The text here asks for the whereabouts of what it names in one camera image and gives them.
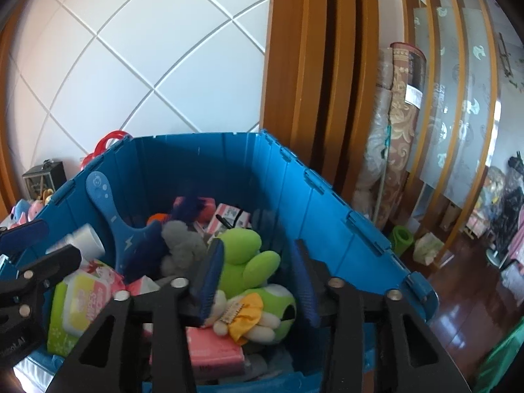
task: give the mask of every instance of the white label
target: white label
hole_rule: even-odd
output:
[[[414,104],[417,108],[420,109],[422,106],[422,91],[417,90],[408,84],[405,88],[405,102]]]

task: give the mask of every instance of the yellow cloth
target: yellow cloth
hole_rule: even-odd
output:
[[[238,311],[237,316],[235,316],[233,321],[228,325],[228,328],[230,336],[235,343],[243,346],[247,343],[247,340],[242,336],[258,324],[262,316],[264,303],[260,295],[253,292],[243,297],[239,301],[239,304],[241,304],[242,307]]]

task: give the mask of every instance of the green rolled mat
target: green rolled mat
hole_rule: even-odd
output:
[[[413,235],[404,226],[395,226],[388,236],[391,242],[393,252],[400,257],[411,244],[413,244]]]

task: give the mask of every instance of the pink cloth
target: pink cloth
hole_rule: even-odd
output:
[[[519,230],[508,247],[509,257],[524,265],[524,205],[519,212]]]

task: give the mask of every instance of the red handle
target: red handle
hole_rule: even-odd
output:
[[[95,152],[90,153],[89,155],[87,155],[87,157],[83,159],[82,164],[80,165],[80,169],[83,170],[85,166],[91,162],[91,160],[98,157],[98,155],[104,153],[107,149],[107,142],[109,142],[109,140],[113,140],[113,139],[122,140],[126,136],[131,137],[129,133],[126,133],[125,131],[122,131],[122,130],[115,130],[109,133],[108,135],[106,135],[103,139],[101,139],[96,144]]]

